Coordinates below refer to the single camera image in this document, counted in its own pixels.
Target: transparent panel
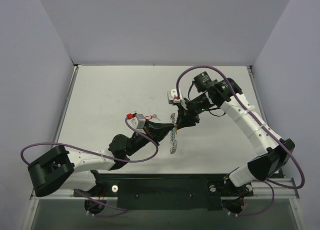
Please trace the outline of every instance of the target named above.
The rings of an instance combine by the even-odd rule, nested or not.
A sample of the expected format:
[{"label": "transparent panel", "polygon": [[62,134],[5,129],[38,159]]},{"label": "transparent panel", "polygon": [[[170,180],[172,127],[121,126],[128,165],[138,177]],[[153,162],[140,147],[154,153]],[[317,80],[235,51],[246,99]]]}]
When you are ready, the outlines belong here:
[{"label": "transparent panel", "polygon": [[[270,200],[248,199],[247,209],[256,212]],[[105,209],[102,214],[116,211]],[[296,230],[288,199],[276,199],[273,207],[253,217],[228,217],[225,210],[129,211],[115,218],[86,216],[84,200],[39,200],[32,230]]]}]

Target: white wall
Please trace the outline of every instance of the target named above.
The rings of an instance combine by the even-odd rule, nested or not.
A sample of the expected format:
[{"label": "white wall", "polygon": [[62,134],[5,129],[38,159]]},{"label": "white wall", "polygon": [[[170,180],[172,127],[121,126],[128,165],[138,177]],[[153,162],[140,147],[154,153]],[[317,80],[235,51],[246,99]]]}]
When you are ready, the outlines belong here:
[{"label": "white wall", "polygon": [[[306,177],[299,190],[308,229],[319,229],[320,0],[291,0],[253,66],[270,125],[296,143]],[[286,170],[300,181],[293,163]]]},{"label": "white wall", "polygon": [[39,0],[0,0],[0,23],[0,228],[18,230],[32,191],[20,150],[53,140],[73,64]]},{"label": "white wall", "polygon": [[289,0],[41,0],[76,64],[252,65]]}]

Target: black cable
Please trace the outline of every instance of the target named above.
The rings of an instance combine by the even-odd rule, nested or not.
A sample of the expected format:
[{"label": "black cable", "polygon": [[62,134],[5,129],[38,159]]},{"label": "black cable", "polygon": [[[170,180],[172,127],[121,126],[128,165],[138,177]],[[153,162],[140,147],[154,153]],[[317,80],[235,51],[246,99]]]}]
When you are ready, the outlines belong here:
[{"label": "black cable", "polygon": [[207,109],[206,111],[217,110],[217,109],[220,109],[220,108],[217,107],[217,108]]},{"label": "black cable", "polygon": [[188,99],[189,99],[189,100],[190,100],[190,92],[191,92],[192,87],[194,86],[194,84],[195,84],[195,82],[192,81],[191,86],[189,87],[189,90],[188,90]]},{"label": "black cable", "polygon": [[[192,90],[194,84],[195,84],[195,82],[192,81],[192,83],[191,83],[191,85],[190,85],[190,87],[189,87],[189,90],[188,90],[188,99],[189,99],[189,100],[190,100],[190,93],[191,93],[191,90]],[[212,114],[212,113],[210,112],[211,110],[217,110],[217,109],[220,109],[220,108],[219,108],[219,107],[216,107],[216,108],[212,108],[212,109],[207,109],[206,111],[208,111],[209,114],[211,114],[211,115],[213,115],[213,116],[216,116],[216,117],[222,117],[223,115],[226,114],[226,113],[223,113],[223,115],[215,115],[215,114]]]},{"label": "black cable", "polygon": [[223,115],[225,115],[226,113],[223,113],[223,115],[215,115],[215,114],[212,114],[210,111],[208,111],[210,115],[213,115],[213,116],[216,116],[216,117],[222,117]]}]

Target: robotic arm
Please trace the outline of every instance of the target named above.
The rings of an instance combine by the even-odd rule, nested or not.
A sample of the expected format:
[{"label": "robotic arm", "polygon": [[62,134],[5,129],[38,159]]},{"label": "robotic arm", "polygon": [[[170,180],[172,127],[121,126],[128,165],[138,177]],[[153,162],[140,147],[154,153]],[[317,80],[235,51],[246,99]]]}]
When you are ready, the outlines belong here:
[{"label": "robotic arm", "polygon": [[[193,100],[183,98],[180,90],[173,89],[168,92],[168,101],[178,107],[176,126],[173,124],[154,123],[146,120],[142,114],[129,114],[127,117],[135,129],[144,131],[145,135],[157,145],[164,139],[172,128],[181,129],[195,126],[199,123],[199,114],[216,106],[228,114],[241,128],[252,143],[258,157],[241,166],[224,178],[224,187],[228,192],[234,192],[253,180],[266,180],[275,171],[280,169],[289,159],[284,149],[266,134],[262,129],[267,128],[276,138],[285,145],[290,152],[295,145],[291,139],[284,140],[276,134],[255,112],[255,107],[250,105],[242,93],[241,88],[228,78],[236,96],[247,106],[244,109],[232,94],[230,87],[223,80],[212,81],[206,72],[194,78],[194,85],[201,93]],[[258,117],[262,125],[248,113]],[[56,146],[44,155],[28,165],[28,171],[38,197],[49,195],[59,189],[67,178],[76,172],[91,170],[115,170],[129,162],[131,156],[140,148],[149,143],[145,136],[135,132],[130,138],[118,134],[109,145],[107,150],[100,151],[95,155],[87,152],[69,152],[64,146]],[[124,162],[106,159],[105,155],[113,155]]]},{"label": "robotic arm", "polygon": [[[247,106],[248,110],[245,110],[238,103],[224,80],[221,82],[217,80],[212,81],[207,72],[199,74],[193,80],[198,92],[202,94],[191,101],[183,97],[177,100],[176,89],[168,92],[169,103],[178,106],[177,128],[196,125],[196,123],[199,123],[200,113],[213,106],[217,106],[237,123],[250,140],[258,155],[257,158],[235,169],[224,178],[227,188],[234,189],[241,187],[253,180],[265,181],[270,175],[286,164],[289,156],[262,127],[266,127],[290,152],[295,148],[294,142],[291,139],[284,140],[262,120],[255,112],[255,107],[249,104],[241,88],[232,79],[228,78],[233,90],[239,100]],[[249,112],[256,115],[262,125],[259,125],[248,114]]]}]

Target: mounting bolt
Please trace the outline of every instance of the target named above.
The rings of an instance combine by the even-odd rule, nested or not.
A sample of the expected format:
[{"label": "mounting bolt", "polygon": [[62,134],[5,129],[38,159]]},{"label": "mounting bolt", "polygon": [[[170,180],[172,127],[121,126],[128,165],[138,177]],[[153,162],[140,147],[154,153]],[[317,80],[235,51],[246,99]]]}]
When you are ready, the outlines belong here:
[{"label": "mounting bolt", "polygon": [[250,184],[247,184],[245,187],[248,189],[249,192],[252,191],[252,186]]},{"label": "mounting bolt", "polygon": [[210,192],[215,192],[217,189],[216,189],[215,185],[210,185],[209,190],[210,190]]},{"label": "mounting bolt", "polygon": [[119,188],[118,188],[117,185],[113,185],[112,188],[111,188],[112,192],[114,192],[114,193],[118,192],[118,189]]}]

